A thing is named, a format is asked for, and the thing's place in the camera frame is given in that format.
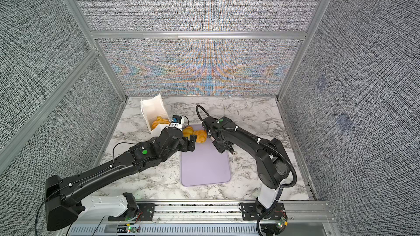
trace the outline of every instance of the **metal vent grille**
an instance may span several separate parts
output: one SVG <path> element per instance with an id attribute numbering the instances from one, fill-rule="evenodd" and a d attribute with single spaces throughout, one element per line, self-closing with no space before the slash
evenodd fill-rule
<path id="1" fill-rule="evenodd" d="M 97 224 L 73 225 L 69 235 L 91 236 Z M 115 235 L 116 225 L 100 225 L 95 232 L 99 235 Z M 255 223 L 246 224 L 142 224 L 139 235 L 232 235 L 244 236 L 255 235 L 257 230 Z"/>

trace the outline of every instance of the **purple cutting board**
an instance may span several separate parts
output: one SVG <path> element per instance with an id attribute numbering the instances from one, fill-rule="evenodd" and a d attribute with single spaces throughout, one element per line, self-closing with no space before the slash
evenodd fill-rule
<path id="1" fill-rule="evenodd" d="M 203 129 L 192 125 L 194 130 Z M 228 183 L 231 180 L 229 156 L 225 151 L 219 153 L 212 139 L 195 144 L 194 151 L 181 152 L 181 184 L 186 187 Z"/>

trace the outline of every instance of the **gray fabric wall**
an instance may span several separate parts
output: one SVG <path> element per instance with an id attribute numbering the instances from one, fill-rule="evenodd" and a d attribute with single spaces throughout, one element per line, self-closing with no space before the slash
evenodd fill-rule
<path id="1" fill-rule="evenodd" d="M 90 47 L 63 0 L 0 0 L 0 150 Z"/>
<path id="2" fill-rule="evenodd" d="M 130 96 L 276 95 L 299 40 L 99 39 Z"/>
<path id="3" fill-rule="evenodd" d="M 318 0 L 77 0 L 93 30 L 305 31 Z"/>
<path id="4" fill-rule="evenodd" d="M 92 30 L 306 31 L 319 0 L 76 1 Z M 295 42 L 101 39 L 100 45 L 130 95 L 276 95 Z"/>
<path id="5" fill-rule="evenodd" d="M 282 100 L 343 235 L 418 235 L 419 0 L 332 0 Z"/>
<path id="6" fill-rule="evenodd" d="M 0 14 L 3 149 L 90 47 L 63 0 L 0 0 Z M 0 235 L 34 235 L 45 179 L 92 167 L 120 103 L 93 60 L 0 175 Z M 52 235 L 45 231 L 44 208 L 40 213 L 39 235 Z"/>
<path id="7" fill-rule="evenodd" d="M 34 235 L 34 218 L 44 198 L 45 179 L 55 174 L 72 176 L 92 168 L 120 103 L 95 59 L 1 174 L 1 235 Z M 46 231 L 44 207 L 38 232 L 53 234 Z"/>

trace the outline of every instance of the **white marble surface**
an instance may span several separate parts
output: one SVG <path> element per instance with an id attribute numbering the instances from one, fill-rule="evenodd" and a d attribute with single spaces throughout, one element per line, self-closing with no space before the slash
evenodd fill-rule
<path id="1" fill-rule="evenodd" d="M 200 123 L 195 112 L 196 105 L 202 105 L 210 115 L 231 118 L 241 128 L 261 138 L 279 139 L 296 169 L 297 184 L 286 188 L 281 200 L 308 200 L 302 176 L 296 163 L 289 137 L 281 120 L 276 101 L 270 97 L 164 97 L 163 103 L 168 115 L 186 115 L 190 124 Z M 112 159 L 112 148 L 119 142 L 140 142 L 151 138 L 140 111 L 140 98 L 130 98 L 118 126 L 102 158 Z M 115 149 L 118 156 L 129 144 L 120 144 Z M 131 175 L 98 190 L 96 195 L 115 196 L 131 192 L 136 199 L 187 199 L 187 200 L 254 200 L 260 190 L 254 158 L 241 148 L 234 146 L 237 155 L 229 154 L 232 179 L 226 184 L 184 187 L 180 182 L 180 153 L 177 152 L 159 166 Z"/>

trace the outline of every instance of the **black robotic arm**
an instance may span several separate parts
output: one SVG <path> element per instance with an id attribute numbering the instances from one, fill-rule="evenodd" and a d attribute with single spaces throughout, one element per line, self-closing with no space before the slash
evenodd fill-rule
<path id="1" fill-rule="evenodd" d="M 204 120 L 198 112 L 199 108 L 207 114 Z M 236 153 L 232 147 L 233 144 L 244 149 L 255 159 L 260 180 L 268 190 L 276 193 L 269 201 L 265 201 L 266 204 L 260 204 L 257 198 L 257 212 L 261 219 L 274 209 L 282 188 L 292 187 L 296 184 L 296 172 L 283 145 L 277 139 L 270 141 L 261 139 L 239 128 L 236 123 L 227 117 L 213 118 L 201 106 L 197 106 L 196 110 L 207 134 L 213 137 L 213 144 L 216 149 L 220 153 L 228 150 L 232 154 Z M 159 137 L 135 144 L 120 156 L 96 168 L 64 179 L 58 175 L 48 178 L 44 201 L 47 229 L 55 231 L 77 220 L 79 214 L 85 211 L 81 201 L 92 192 L 125 176 L 157 166 L 178 150 L 182 152 L 193 151 L 197 136 L 191 135 L 190 139 L 183 137 L 180 124 L 174 123 L 174 121 L 180 122 L 180 120 L 181 117 L 173 116 L 170 127 L 163 129 Z M 289 184 L 282 183 L 289 172 L 292 173 L 293 181 Z M 133 195 L 130 193 L 123 195 L 126 197 L 127 210 L 118 217 L 109 217 L 109 220 L 130 220 L 138 215 L 139 211 Z"/>
<path id="2" fill-rule="evenodd" d="M 183 137 L 181 129 L 168 127 L 162 130 L 159 137 L 135 144 L 128 151 L 96 168 L 63 179 L 58 175 L 49 177 L 45 182 L 47 230 L 59 230 L 77 220 L 78 215 L 85 210 L 81 204 L 82 199 L 92 192 L 125 176 L 155 167 L 178 150 L 193 151 L 196 139 L 196 135 L 188 139 Z M 110 219 L 128 220 L 137 215 L 137 205 L 132 194 L 124 196 L 131 207 L 121 217 Z"/>

